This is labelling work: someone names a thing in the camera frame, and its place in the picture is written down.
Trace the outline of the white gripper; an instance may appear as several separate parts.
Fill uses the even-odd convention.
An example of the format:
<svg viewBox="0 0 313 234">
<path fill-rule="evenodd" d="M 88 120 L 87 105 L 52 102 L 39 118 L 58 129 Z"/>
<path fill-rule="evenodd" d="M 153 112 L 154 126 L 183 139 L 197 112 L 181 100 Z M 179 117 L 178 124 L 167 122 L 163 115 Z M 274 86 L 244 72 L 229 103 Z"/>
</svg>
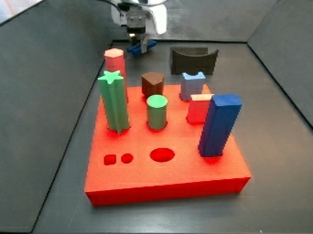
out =
<svg viewBox="0 0 313 234">
<path fill-rule="evenodd" d="M 137 34 L 159 36 L 167 28 L 166 0 L 110 0 L 114 23 L 127 28 L 131 46 L 139 43 Z M 141 52 L 147 53 L 149 36 L 141 39 Z"/>
</svg>

